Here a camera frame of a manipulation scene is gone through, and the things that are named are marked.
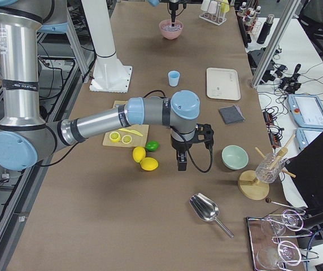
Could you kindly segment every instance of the pink bowl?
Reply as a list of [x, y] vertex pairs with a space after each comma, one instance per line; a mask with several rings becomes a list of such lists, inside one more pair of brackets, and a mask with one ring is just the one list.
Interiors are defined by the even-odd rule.
[[167, 38], [168, 40], [173, 40], [173, 39], [179, 37], [179, 35], [182, 33], [183, 24], [180, 21], [175, 20], [175, 25], [180, 26], [180, 29], [177, 30], [177, 31], [166, 31], [166, 30], [164, 30], [164, 27], [166, 25], [172, 25], [172, 20], [171, 19], [164, 20], [164, 21], [161, 21], [160, 24], [159, 24], [160, 32], [161, 32], [161, 34], [163, 35], [164, 38]]

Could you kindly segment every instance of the black bottle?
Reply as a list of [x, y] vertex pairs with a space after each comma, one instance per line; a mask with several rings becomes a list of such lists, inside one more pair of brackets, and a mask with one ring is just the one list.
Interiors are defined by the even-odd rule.
[[258, 39], [257, 39], [258, 44], [263, 44], [265, 42], [265, 39], [267, 38], [267, 36], [269, 34], [270, 28], [272, 27], [273, 19], [274, 19], [273, 14], [269, 14], [267, 16], [267, 19], [263, 24], [261, 33], [259, 34]]

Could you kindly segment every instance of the lemon slice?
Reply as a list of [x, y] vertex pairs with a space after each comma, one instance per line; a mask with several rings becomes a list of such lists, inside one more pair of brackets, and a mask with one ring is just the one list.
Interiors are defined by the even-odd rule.
[[121, 140], [121, 135], [120, 135], [119, 132], [113, 131], [113, 132], [111, 132], [109, 134], [109, 139], [110, 139], [111, 142], [114, 142], [115, 143], [115, 142], [118, 142], [118, 141]]
[[130, 144], [133, 141], [133, 137], [130, 134], [126, 134], [121, 138], [122, 143]]

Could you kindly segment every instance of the table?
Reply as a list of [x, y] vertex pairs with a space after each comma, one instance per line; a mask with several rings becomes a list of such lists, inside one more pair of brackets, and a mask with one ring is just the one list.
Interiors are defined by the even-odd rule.
[[[158, 28], [169, 18], [165, 4], [118, 3], [111, 25], [119, 59], [133, 66], [129, 91], [96, 93], [85, 84], [71, 118], [154, 89], [165, 90], [167, 96], [193, 90], [201, 102], [199, 122], [215, 130], [212, 170], [201, 174], [189, 162], [186, 172], [178, 172], [170, 131], [162, 126], [149, 128], [148, 139], [160, 142], [160, 149], [149, 154], [159, 161], [153, 172], [142, 171], [131, 149], [103, 147], [102, 135], [90, 138], [49, 169], [7, 270], [252, 269], [245, 217], [265, 216], [277, 207], [239, 192], [237, 178], [243, 170], [226, 168], [221, 150], [231, 144], [243, 147], [250, 158], [247, 170], [261, 161], [255, 146], [264, 153], [271, 148], [257, 92], [249, 87], [252, 74], [234, 14], [228, 13], [218, 27], [198, 18], [199, 7], [188, 5], [178, 18], [185, 27], [182, 35], [168, 41]], [[218, 109], [233, 103], [207, 98], [208, 67], [237, 70], [245, 122], [223, 123]], [[181, 73], [177, 88], [167, 85], [173, 69]], [[201, 168], [208, 167], [203, 144], [193, 146], [191, 153]], [[198, 192], [219, 205], [221, 221], [234, 239], [196, 216], [188, 201]], [[270, 197], [284, 201], [280, 183], [271, 185]]]
[[[265, 18], [260, 18], [260, 21], [261, 23], [263, 23], [265, 21]], [[260, 49], [261, 47], [266, 47], [275, 27], [277, 26], [277, 23], [278, 19], [275, 19], [272, 25], [271, 33], [263, 45], [256, 43], [258, 35], [252, 36], [252, 42], [248, 46], [248, 50], [256, 50]], [[288, 28], [286, 29], [286, 32], [280, 42], [280, 48], [282, 49], [280, 58], [275, 58], [274, 61], [276, 63], [286, 65], [288, 67], [286, 73], [292, 74], [295, 66], [298, 63], [301, 64], [299, 73], [306, 73], [304, 74], [304, 76], [301, 76], [299, 78], [299, 82], [301, 82], [302, 85], [301, 88], [296, 92], [296, 94], [319, 94], [318, 96], [321, 100], [323, 100], [323, 78], [319, 80], [320, 82], [311, 81], [311, 79], [317, 79], [323, 76], [323, 64], [321, 64], [323, 61], [321, 60], [317, 51], [311, 44], [310, 40], [308, 39], [307, 35], [296, 19], [292, 19]], [[271, 106], [279, 106], [279, 108], [282, 108], [282, 106], [280, 104], [277, 104], [275, 101], [275, 97], [273, 95], [274, 86], [271, 84], [272, 82], [268, 82], [266, 85], [260, 85], [257, 88], [260, 94], [264, 93], [263, 95], [259, 96], [262, 109]], [[283, 139], [281, 140], [281, 144], [283, 145], [290, 138], [290, 136], [295, 133], [297, 125], [295, 124], [290, 113], [287, 113], [286, 115], [279, 115], [277, 122], [280, 127], [285, 128], [285, 130], [283, 131]], [[289, 146], [289, 153], [286, 156], [291, 158], [297, 156], [298, 153], [298, 143], [297, 140], [295, 140], [294, 144], [291, 144]], [[285, 192], [286, 199], [292, 205], [305, 206], [305, 202], [299, 195], [298, 190], [293, 184], [291, 177], [285, 177], [285, 180], [283, 181], [283, 190]], [[311, 261], [310, 270], [316, 270], [314, 268], [314, 265], [323, 263], [323, 244], [314, 247], [313, 251], [318, 252], [320, 254], [320, 258]]]

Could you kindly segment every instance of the folded cloth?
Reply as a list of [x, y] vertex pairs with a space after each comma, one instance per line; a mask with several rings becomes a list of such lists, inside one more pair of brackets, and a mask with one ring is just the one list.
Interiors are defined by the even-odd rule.
[[242, 115], [241, 109], [236, 105], [222, 107], [219, 109], [219, 113], [226, 124], [241, 123], [246, 120]]

